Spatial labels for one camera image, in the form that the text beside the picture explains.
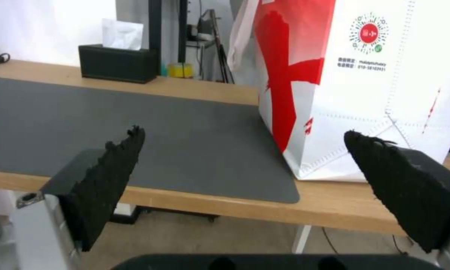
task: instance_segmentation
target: tissue box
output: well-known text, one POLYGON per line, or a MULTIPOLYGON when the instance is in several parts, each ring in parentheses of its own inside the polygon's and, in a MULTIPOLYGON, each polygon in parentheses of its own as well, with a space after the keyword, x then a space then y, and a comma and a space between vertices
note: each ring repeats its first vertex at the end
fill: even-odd
POLYGON ((157 77, 155 51, 104 48, 101 44, 81 45, 81 75, 85 78, 146 83, 157 77))
POLYGON ((348 130, 444 161, 450 0, 256 7, 259 111, 297 179, 364 181, 344 144, 348 130))

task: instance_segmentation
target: white table leg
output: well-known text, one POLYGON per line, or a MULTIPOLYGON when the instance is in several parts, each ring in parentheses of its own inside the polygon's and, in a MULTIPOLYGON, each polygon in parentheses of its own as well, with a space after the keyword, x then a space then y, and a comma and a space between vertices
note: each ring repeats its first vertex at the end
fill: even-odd
POLYGON ((307 244, 307 239, 310 234, 312 226, 310 225, 299 225, 297 234, 295 235, 295 241, 293 241, 292 253, 302 254, 305 250, 305 244, 307 244))

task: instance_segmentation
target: floor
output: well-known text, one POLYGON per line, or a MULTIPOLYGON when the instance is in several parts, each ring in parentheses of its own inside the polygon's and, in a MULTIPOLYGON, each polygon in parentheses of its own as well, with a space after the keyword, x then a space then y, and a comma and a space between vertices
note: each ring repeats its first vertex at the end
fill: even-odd
MULTIPOLYGON (((175 213, 141 214, 134 225, 108 223, 92 250, 84 253, 84 269, 110 269, 142 254, 153 253, 290 253, 296 225, 234 217, 210 223, 204 217, 175 213)), ((326 229, 339 253, 398 253, 387 234, 326 229)), ((410 243, 397 237, 398 246, 410 243)), ((333 250, 319 227, 310 233, 305 253, 330 254, 333 250)))

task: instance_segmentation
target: white wall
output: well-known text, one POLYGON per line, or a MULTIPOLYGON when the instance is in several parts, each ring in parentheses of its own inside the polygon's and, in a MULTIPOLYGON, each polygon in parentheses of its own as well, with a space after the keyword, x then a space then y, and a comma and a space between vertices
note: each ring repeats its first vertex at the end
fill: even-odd
POLYGON ((80 64, 77 46, 101 43, 114 0, 0 0, 0 53, 61 65, 80 64))

